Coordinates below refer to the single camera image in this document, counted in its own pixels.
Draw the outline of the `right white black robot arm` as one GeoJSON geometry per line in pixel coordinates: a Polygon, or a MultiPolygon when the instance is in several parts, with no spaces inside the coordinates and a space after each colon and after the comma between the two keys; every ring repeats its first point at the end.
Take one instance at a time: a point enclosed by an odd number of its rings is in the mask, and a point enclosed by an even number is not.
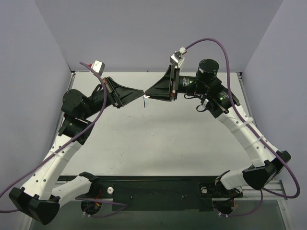
{"type": "Polygon", "coordinates": [[[203,111],[225,125],[248,154],[252,165],[246,169],[226,171],[216,178],[215,192],[227,195],[232,189],[248,185],[261,190],[282,169],[280,159],[289,162],[287,151],[271,146],[253,124],[253,118],[244,112],[239,100],[229,95],[228,90],[217,78],[219,64],[212,59],[199,63],[194,77],[181,76],[180,69],[170,65],[165,75],[145,94],[150,99],[174,101],[179,93],[186,99],[200,99],[203,111]]]}

